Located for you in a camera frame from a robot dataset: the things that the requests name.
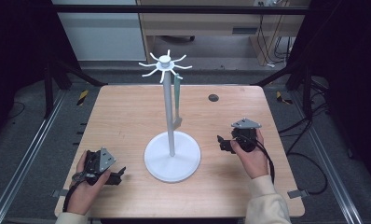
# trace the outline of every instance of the gray floor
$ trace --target gray floor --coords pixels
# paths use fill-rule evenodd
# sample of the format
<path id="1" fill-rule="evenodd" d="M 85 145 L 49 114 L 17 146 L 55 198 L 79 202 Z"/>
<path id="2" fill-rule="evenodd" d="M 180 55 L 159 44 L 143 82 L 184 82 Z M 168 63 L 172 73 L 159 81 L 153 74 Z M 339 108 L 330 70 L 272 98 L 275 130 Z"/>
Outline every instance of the gray floor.
<path id="1" fill-rule="evenodd" d="M 156 40 L 154 54 L 160 56 L 171 50 L 171 56 L 176 59 L 183 54 L 187 57 L 179 64 L 193 65 L 190 71 L 184 71 L 185 84 L 241 84 L 255 83 L 264 77 L 273 74 L 284 64 L 277 64 L 275 68 L 261 67 L 257 64 L 254 52 L 247 37 L 215 37 L 197 36 L 194 42 L 182 37 L 159 37 Z M 82 63 L 85 72 L 92 77 L 109 83 L 157 83 L 159 76 L 150 78 L 141 77 L 145 74 L 138 67 L 137 62 L 121 63 L 116 66 L 103 66 L 103 63 L 93 65 Z M 19 223 L 49 223 L 55 220 L 53 211 L 57 199 L 50 193 L 60 189 L 67 176 L 77 143 L 81 141 L 89 114 L 93 108 L 99 88 L 92 87 L 74 76 L 70 76 L 74 85 L 64 93 L 64 101 L 52 124 L 48 135 L 44 139 L 27 176 L 11 206 L 6 212 L 5 222 L 16 218 Z M 287 77 L 282 77 L 265 87 L 265 93 L 275 119 L 278 130 L 282 130 L 299 121 L 302 114 L 296 104 L 288 105 L 278 102 L 276 92 L 281 91 L 283 99 L 296 101 L 301 95 L 299 91 L 288 92 L 283 86 Z M 39 126 L 43 122 L 44 102 L 43 82 L 25 87 L 17 93 L 10 117 L 0 133 L 0 197 L 7 183 L 16 172 L 23 155 L 33 141 Z M 80 92 L 89 90 L 89 94 L 82 106 L 76 105 Z M 314 98 L 316 107 L 324 103 L 321 95 Z M 354 205 L 363 220 L 371 223 L 371 177 L 361 161 L 349 159 L 346 144 L 337 131 L 336 124 L 325 110 L 319 111 L 313 118 L 313 129 L 317 132 L 331 161 L 337 168 L 341 180 L 346 186 Z M 283 135 L 298 134 L 305 125 L 284 133 Z M 296 136 L 282 137 L 285 149 L 295 141 Z M 319 164 L 315 153 L 315 145 L 310 135 L 304 134 L 296 143 L 293 151 L 303 153 L 313 158 Z M 295 181 L 300 188 L 309 191 L 323 187 L 323 176 L 310 162 L 289 157 L 289 162 L 295 175 Z M 306 214 L 303 217 L 293 217 L 293 223 L 348 223 L 342 208 L 330 187 L 320 195 L 313 195 L 303 199 Z"/>

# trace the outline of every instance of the black curtain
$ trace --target black curtain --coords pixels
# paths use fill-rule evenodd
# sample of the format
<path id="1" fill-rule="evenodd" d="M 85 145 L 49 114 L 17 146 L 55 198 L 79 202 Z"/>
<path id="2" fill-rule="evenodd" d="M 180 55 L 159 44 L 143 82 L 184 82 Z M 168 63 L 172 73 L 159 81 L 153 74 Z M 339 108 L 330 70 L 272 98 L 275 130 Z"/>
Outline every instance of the black curtain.
<path id="1" fill-rule="evenodd" d="M 14 94 L 43 80 L 48 60 L 81 70 L 57 13 L 34 9 L 37 4 L 52 6 L 50 0 L 0 0 L 0 128 Z"/>
<path id="2" fill-rule="evenodd" d="M 330 2 L 338 1 L 314 0 L 310 6 L 330 6 Z M 299 60 L 317 27 L 329 16 L 305 18 L 289 64 Z M 314 76 L 328 80 L 327 100 L 332 115 L 353 157 L 363 160 L 371 174 L 371 0 L 361 4 L 343 0 L 324 26 L 323 36 L 313 43 L 306 61 Z"/>

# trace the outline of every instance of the sleeve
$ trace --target sleeve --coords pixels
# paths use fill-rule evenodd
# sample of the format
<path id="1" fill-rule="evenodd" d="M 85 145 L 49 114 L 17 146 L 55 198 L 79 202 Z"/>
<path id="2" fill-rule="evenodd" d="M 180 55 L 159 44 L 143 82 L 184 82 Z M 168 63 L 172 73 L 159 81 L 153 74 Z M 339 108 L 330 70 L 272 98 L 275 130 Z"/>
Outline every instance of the sleeve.
<path id="1" fill-rule="evenodd" d="M 81 216 L 73 213 L 60 213 L 56 224 L 86 224 L 88 221 L 87 216 Z"/>
<path id="2" fill-rule="evenodd" d="M 246 224 L 291 223 L 287 203 L 276 192 L 269 175 L 253 179 L 250 192 Z"/>

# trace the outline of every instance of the green object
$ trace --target green object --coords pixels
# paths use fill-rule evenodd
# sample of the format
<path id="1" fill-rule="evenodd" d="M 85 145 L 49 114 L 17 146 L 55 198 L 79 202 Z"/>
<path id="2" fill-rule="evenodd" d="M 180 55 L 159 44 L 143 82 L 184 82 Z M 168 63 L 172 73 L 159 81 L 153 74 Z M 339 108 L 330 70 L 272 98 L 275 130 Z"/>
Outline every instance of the green object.
<path id="1" fill-rule="evenodd" d="M 176 117 L 179 117 L 179 101 L 180 101 L 180 78 L 177 73 L 174 75 L 174 108 L 176 110 Z"/>

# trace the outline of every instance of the hand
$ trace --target hand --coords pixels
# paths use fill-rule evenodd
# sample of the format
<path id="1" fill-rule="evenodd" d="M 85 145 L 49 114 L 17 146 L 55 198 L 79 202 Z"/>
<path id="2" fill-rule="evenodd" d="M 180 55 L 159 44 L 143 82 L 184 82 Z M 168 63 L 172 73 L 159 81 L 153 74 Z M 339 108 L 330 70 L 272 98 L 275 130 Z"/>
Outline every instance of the hand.
<path id="1" fill-rule="evenodd" d="M 264 145 L 264 138 L 259 129 L 256 129 L 256 134 L 257 140 Z M 231 140 L 230 143 L 250 178 L 254 179 L 262 175 L 268 175 L 268 159 L 258 147 L 251 152 L 245 152 L 235 140 Z"/>
<path id="2" fill-rule="evenodd" d="M 84 170 L 86 158 L 87 152 L 84 152 L 76 167 L 76 171 L 78 173 Z M 69 205 L 67 206 L 67 212 L 82 216 L 86 215 L 101 191 L 104 183 L 106 183 L 107 179 L 110 177 L 110 173 L 110 170 L 106 170 L 93 186 L 89 185 L 86 181 L 79 184 L 70 198 Z M 76 182 L 72 181 L 70 187 L 72 187 L 75 183 Z"/>

